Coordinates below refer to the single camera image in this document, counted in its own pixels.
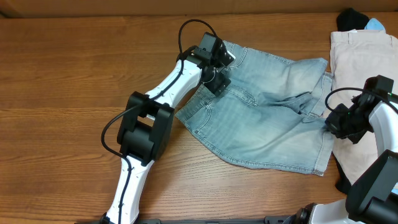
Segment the light blue denim shorts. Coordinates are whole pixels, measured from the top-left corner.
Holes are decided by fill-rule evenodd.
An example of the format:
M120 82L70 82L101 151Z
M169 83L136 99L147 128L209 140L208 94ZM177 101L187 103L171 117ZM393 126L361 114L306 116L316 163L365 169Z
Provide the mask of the light blue denim shorts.
M323 175L333 136L325 97L333 75L324 58L290 60L228 42L235 56L219 96L201 86L176 117L212 153L250 169Z

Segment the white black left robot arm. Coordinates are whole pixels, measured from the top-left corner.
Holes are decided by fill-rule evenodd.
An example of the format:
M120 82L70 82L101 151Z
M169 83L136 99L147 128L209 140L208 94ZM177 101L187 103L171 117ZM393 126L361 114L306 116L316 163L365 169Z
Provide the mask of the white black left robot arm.
M223 70L234 59L223 41L207 32L199 45L178 56L175 68L158 86L129 97L125 111L112 119L121 120L117 135L121 173L114 200L100 223L137 222L146 178L168 145L176 106L199 85L220 95L230 84Z

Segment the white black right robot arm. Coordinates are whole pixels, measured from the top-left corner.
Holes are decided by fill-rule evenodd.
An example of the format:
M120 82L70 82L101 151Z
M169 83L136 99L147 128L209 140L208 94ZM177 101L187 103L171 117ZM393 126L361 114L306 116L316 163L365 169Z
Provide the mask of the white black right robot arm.
M351 186L346 198L329 204L309 204L285 223L350 224L397 223L397 95L394 81L378 75L368 78L361 94L347 108L339 104L325 123L338 139L356 144L366 132L376 138L377 159Z

